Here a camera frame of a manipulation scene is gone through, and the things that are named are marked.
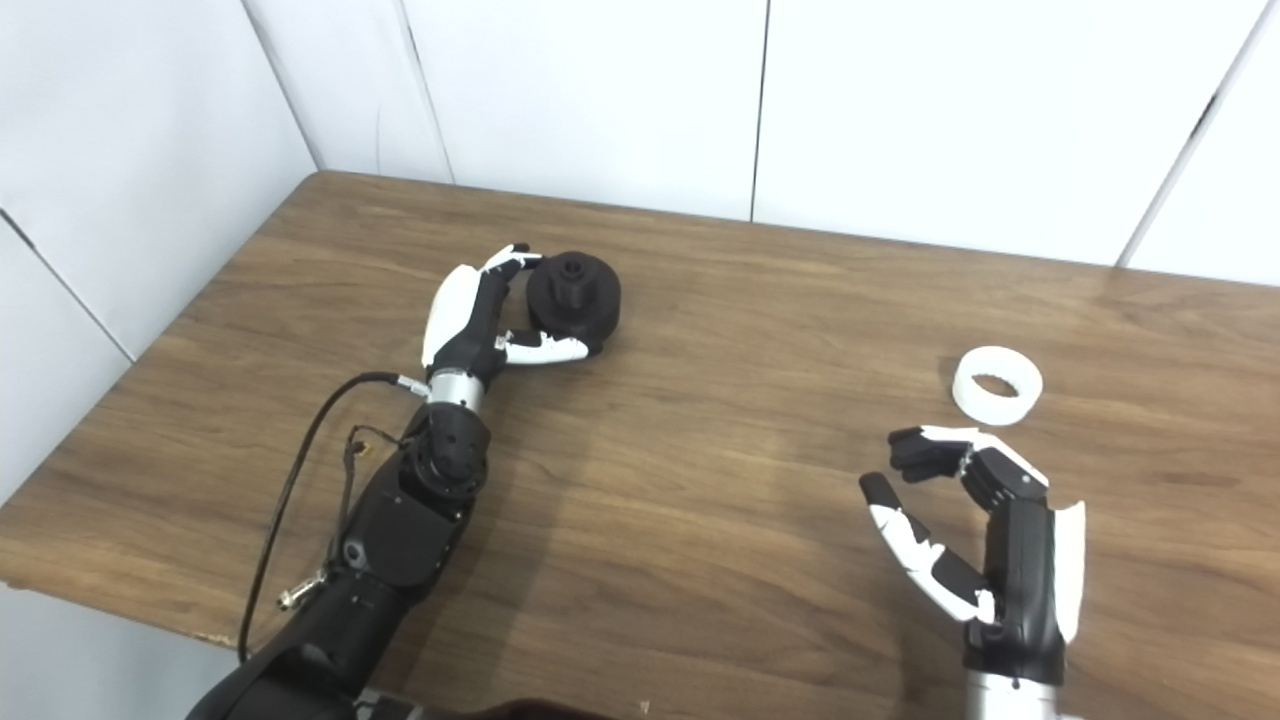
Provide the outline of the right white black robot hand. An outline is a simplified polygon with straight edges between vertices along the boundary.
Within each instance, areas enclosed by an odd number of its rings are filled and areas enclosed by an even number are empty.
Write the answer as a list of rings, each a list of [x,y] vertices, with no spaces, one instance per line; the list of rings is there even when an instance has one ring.
[[[1052,509],[1048,478],[996,436],[922,425],[888,434],[890,466],[908,483],[956,479],[986,512],[982,568],[934,539],[890,480],[859,486],[872,521],[908,578],[963,624],[964,666],[1059,687],[1083,598],[1085,506]]]

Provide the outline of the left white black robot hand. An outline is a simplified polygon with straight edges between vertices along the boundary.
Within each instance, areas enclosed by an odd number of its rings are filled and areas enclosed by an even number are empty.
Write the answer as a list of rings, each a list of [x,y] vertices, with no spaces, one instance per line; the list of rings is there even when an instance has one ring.
[[[435,292],[425,325],[421,364],[428,378],[462,372],[489,386],[508,365],[572,363],[600,354],[605,340],[585,332],[550,327],[499,331],[511,282],[547,261],[527,243],[512,243],[481,266],[461,264],[449,272]]]

